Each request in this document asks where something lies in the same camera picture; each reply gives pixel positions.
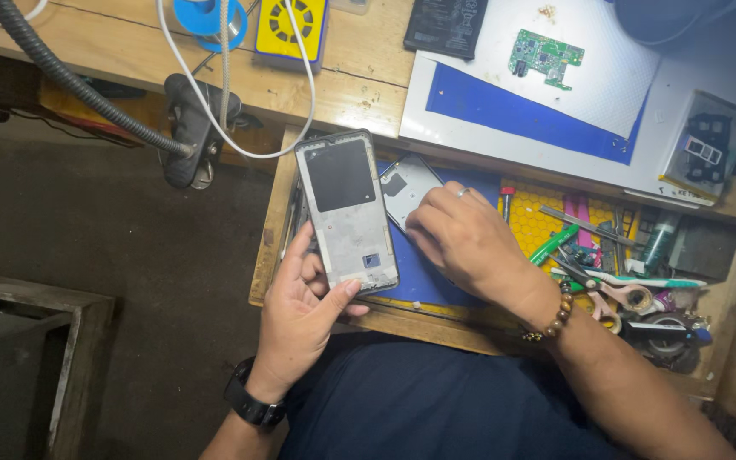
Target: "wooden bead bracelet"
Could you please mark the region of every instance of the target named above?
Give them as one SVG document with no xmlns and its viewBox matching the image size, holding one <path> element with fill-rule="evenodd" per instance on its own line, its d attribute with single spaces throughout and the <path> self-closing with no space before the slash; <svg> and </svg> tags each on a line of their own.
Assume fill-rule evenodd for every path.
<svg viewBox="0 0 736 460">
<path fill-rule="evenodd" d="M 528 342 L 540 342 L 545 337 L 556 337 L 561 328 L 564 327 L 572 313 L 572 286 L 569 281 L 561 281 L 558 287 L 561 288 L 561 305 L 558 313 L 555 314 L 555 319 L 550 321 L 549 325 L 541 332 L 525 332 L 522 339 Z"/>
</svg>

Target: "hand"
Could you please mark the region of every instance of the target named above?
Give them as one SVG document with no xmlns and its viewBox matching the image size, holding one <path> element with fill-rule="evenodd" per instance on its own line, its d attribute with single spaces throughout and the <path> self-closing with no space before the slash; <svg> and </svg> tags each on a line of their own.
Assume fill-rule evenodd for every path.
<svg viewBox="0 0 736 460">
<path fill-rule="evenodd" d="M 465 291 L 507 308 L 540 330 L 555 316 L 558 286 L 527 260 L 499 212 L 451 181 L 428 192 L 405 226 L 416 245 Z"/>
<path fill-rule="evenodd" d="M 260 342 L 246 390 L 264 403 L 276 403 L 320 358 L 331 326 L 343 311 L 368 313 L 349 302 L 360 290 L 359 280 L 341 282 L 328 292 L 322 261 L 305 256 L 314 227 L 305 223 L 285 252 L 260 314 Z"/>
</svg>

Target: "man's right hand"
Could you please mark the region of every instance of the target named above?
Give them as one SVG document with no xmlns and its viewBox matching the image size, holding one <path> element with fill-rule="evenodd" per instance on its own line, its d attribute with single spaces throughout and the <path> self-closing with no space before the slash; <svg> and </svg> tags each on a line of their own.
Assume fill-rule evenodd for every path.
<svg viewBox="0 0 736 460">
<path fill-rule="evenodd" d="M 449 182 L 424 196 L 405 226 L 416 245 L 465 291 L 507 308 L 540 330 L 555 317 L 556 283 L 530 263 L 509 226 L 484 198 Z"/>
</svg>

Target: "phone part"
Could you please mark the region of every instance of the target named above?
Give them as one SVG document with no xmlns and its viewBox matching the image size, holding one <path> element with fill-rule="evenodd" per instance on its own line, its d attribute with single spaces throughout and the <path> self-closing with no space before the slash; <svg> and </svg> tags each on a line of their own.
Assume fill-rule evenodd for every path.
<svg viewBox="0 0 736 460">
<path fill-rule="evenodd" d="M 359 279 L 361 294 L 398 285 L 371 133 L 303 141 L 294 153 L 329 285 Z"/>
<path fill-rule="evenodd" d="M 413 4 L 402 41 L 405 48 L 476 58 L 487 0 L 414 0 Z"/>
<path fill-rule="evenodd" d="M 544 83 L 564 91 L 572 90 L 563 84 L 567 66 L 578 67 L 584 59 L 584 50 L 564 42 L 521 29 L 510 54 L 509 69 L 513 75 L 524 77 L 527 69 L 534 69 L 547 78 Z"/>
<path fill-rule="evenodd" d="M 394 224 L 406 233 L 408 214 L 419 207 L 425 193 L 445 183 L 421 156 L 409 153 L 394 161 L 380 176 L 385 209 Z"/>
<path fill-rule="evenodd" d="M 689 120 L 689 134 L 681 147 L 688 157 L 686 178 L 694 183 L 723 183 L 731 139 L 732 119 L 726 115 L 702 113 Z"/>
</svg>

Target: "solder wire spool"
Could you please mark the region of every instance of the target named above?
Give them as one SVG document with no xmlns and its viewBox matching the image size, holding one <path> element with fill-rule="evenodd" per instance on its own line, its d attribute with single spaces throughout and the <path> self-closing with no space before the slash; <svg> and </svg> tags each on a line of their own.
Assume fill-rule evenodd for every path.
<svg viewBox="0 0 736 460">
<path fill-rule="evenodd" d="M 181 26 L 195 36 L 201 47 L 221 52 L 219 0 L 173 0 L 172 9 Z M 243 42 L 249 21 L 246 10 L 236 0 L 229 0 L 229 15 L 229 49 L 232 49 Z"/>
</svg>

